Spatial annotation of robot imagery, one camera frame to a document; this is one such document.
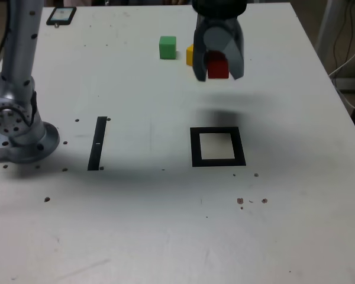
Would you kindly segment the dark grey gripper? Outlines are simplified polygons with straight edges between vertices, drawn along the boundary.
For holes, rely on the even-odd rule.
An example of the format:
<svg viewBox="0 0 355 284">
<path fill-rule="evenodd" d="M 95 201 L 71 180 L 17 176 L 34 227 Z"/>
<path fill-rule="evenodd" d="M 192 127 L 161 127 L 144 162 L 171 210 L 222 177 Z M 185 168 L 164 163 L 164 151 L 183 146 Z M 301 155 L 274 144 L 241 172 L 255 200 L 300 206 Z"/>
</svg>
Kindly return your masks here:
<svg viewBox="0 0 355 284">
<path fill-rule="evenodd" d="M 234 80 L 244 76 L 244 38 L 237 18 L 220 19 L 197 15 L 193 38 L 193 71 L 198 81 L 206 81 L 207 51 L 221 52 Z"/>
</svg>

